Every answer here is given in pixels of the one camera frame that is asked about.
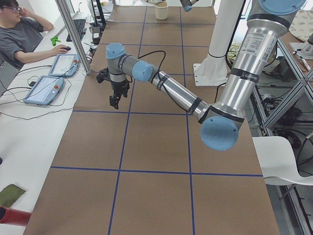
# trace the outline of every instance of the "man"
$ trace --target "man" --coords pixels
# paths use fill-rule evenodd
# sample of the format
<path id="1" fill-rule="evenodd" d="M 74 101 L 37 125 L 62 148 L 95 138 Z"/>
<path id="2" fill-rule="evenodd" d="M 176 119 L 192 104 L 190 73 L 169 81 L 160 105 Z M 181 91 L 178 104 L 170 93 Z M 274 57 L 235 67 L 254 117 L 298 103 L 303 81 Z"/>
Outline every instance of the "man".
<path id="1" fill-rule="evenodd" d="M 40 32 L 53 28 L 45 18 L 20 8 L 16 0 L 0 0 L 0 58 L 20 70 L 25 63 L 67 53 L 65 45 L 33 52 L 43 38 Z"/>

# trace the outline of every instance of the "black hair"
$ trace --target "black hair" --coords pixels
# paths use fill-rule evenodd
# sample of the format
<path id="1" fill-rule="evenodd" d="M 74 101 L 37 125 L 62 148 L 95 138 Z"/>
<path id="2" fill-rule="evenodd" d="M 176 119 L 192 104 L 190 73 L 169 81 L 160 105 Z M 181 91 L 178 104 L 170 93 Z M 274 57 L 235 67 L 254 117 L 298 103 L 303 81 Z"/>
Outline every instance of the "black hair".
<path id="1" fill-rule="evenodd" d="M 16 0 L 0 0 L 0 8 L 3 9 L 4 6 L 18 7 L 19 3 Z"/>

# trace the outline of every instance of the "red cylinder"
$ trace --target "red cylinder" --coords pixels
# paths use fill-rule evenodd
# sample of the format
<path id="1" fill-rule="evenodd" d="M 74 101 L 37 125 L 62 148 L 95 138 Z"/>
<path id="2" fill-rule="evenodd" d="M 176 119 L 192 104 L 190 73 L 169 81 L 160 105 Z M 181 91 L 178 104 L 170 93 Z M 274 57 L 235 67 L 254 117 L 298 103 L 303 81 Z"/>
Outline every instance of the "red cylinder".
<path id="1" fill-rule="evenodd" d="M 26 226 L 31 213 L 13 208 L 0 207 L 0 224 Z"/>

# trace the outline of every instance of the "white table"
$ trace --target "white table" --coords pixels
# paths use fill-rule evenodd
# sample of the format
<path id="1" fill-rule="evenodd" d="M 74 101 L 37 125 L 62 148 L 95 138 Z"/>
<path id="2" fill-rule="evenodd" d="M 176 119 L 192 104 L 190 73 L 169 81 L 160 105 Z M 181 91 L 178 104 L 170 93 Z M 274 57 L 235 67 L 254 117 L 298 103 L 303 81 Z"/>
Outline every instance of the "white table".
<path id="1" fill-rule="evenodd" d="M 55 28 L 44 36 L 35 51 L 51 49 L 53 46 L 50 38 L 56 35 L 63 25 L 63 20 L 60 17 L 54 24 Z M 90 44 L 92 35 L 89 32 L 88 24 L 86 24 L 86 28 L 86 35 L 82 42 Z M 66 42 L 66 37 L 67 30 L 64 30 L 59 36 L 61 42 L 57 43 L 57 45 L 64 44 L 70 46 L 71 50 L 69 53 L 76 53 L 73 43 Z M 83 48 L 85 52 L 88 52 L 88 45 L 83 44 Z M 24 65 L 21 70 L 42 65 L 52 65 L 54 59 L 55 57 L 50 57 L 39 62 Z M 9 88 L 28 87 L 27 81 L 30 77 L 48 75 L 49 70 L 50 67 L 21 72 L 13 80 Z M 26 193 L 14 203 L 12 208 L 27 212 L 33 211 L 71 115 L 71 108 L 83 85 L 85 75 L 84 68 L 80 65 L 73 77 L 68 80 L 65 79 L 61 92 L 51 103 L 52 105 L 59 105 L 64 101 L 62 106 L 37 106 L 21 102 L 3 104 L 15 100 L 10 92 L 6 92 L 0 98 L 0 112 L 16 117 L 32 118 L 48 112 L 69 109 L 32 120 L 22 120 L 3 114 L 0 115 L 0 156 L 3 158 L 3 163 L 0 165 L 0 190 L 9 184 L 15 184 L 26 190 Z M 12 90 L 17 99 L 23 99 L 28 91 L 27 89 Z M 21 235 L 24 230 L 25 227 L 0 224 L 1 235 Z"/>

